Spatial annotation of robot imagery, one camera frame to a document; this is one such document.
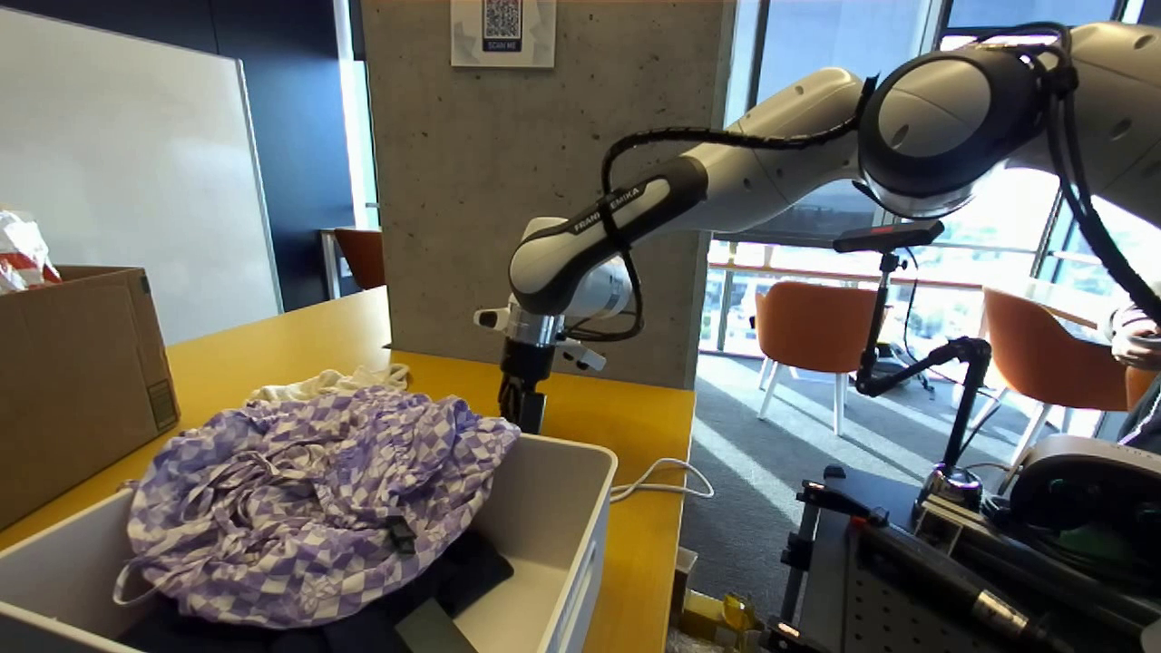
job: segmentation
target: wooden table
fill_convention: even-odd
[[[498,412],[498,361],[393,352],[386,349],[387,333],[386,291],[363,291],[175,344],[169,372],[181,406],[175,430],[196,429],[225,406],[238,406],[257,383],[300,381],[319,371],[386,372],[393,361],[409,365],[413,391],[465,396],[475,412]],[[689,457],[689,387],[555,372],[544,391],[544,434],[611,447],[621,457],[615,482],[643,474],[652,457]],[[97,473],[35,514],[0,531],[0,549],[115,493],[126,477],[138,477],[168,434]],[[678,531],[678,493],[643,493],[611,509],[606,578],[588,650],[664,650]]]

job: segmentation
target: white bin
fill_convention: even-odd
[[[527,434],[498,473],[475,527],[513,562],[456,627],[479,653],[585,650],[600,598],[615,457],[600,447]],[[126,500],[108,500],[0,550],[0,650],[122,650],[141,609],[111,607],[126,560]]]

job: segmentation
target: orange chair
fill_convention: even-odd
[[[765,354],[765,400],[773,400],[779,365],[833,372],[833,434],[844,416],[844,372],[859,371],[869,338],[874,291],[773,283],[759,296],[756,331]]]
[[[1143,404],[1150,396],[1154,381],[1157,381],[1157,371],[1125,365],[1125,406],[1131,408],[1134,404]]]
[[[1054,317],[1017,294],[982,291],[982,325],[990,361],[1005,383],[1039,400],[1039,416],[1028,421],[1008,463],[1033,447],[1051,406],[1064,408],[1125,408],[1125,365],[1106,344],[1065,333]]]
[[[386,285],[386,231],[381,229],[335,229],[338,252],[347,260],[359,291]]]

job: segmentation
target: purple floral cloth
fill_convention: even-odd
[[[138,482],[126,570],[219,624],[352,615],[472,527],[514,434],[459,400],[372,383],[225,408],[169,437]]]

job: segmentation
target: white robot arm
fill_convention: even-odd
[[[1082,26],[1045,46],[967,44],[883,84],[819,67],[658,173],[606,187],[600,208],[528,221],[513,252],[508,307],[479,317],[503,333],[501,408],[534,429],[537,381],[569,321],[630,307],[634,283],[615,257],[626,242],[664,229],[735,231],[839,177],[898,216],[940,216],[1008,161],[1054,170],[1074,213],[1096,191],[1161,226],[1157,104],[1161,34],[1143,26]],[[1125,260],[1106,268],[1140,296]]]

